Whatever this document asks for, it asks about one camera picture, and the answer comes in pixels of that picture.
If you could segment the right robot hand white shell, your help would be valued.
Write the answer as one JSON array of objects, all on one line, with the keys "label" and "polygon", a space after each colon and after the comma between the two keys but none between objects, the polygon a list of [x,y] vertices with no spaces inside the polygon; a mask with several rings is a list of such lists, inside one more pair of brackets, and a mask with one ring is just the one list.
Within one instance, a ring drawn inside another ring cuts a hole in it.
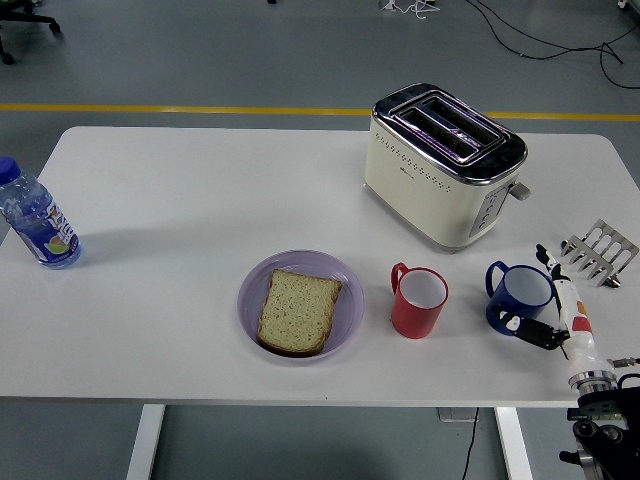
[{"label": "right robot hand white shell", "polygon": [[546,273],[500,261],[490,265],[485,275],[487,321],[504,335],[545,350],[562,349],[572,386],[588,378],[611,382],[614,368],[597,351],[576,286],[545,246],[536,246],[536,258]]}]

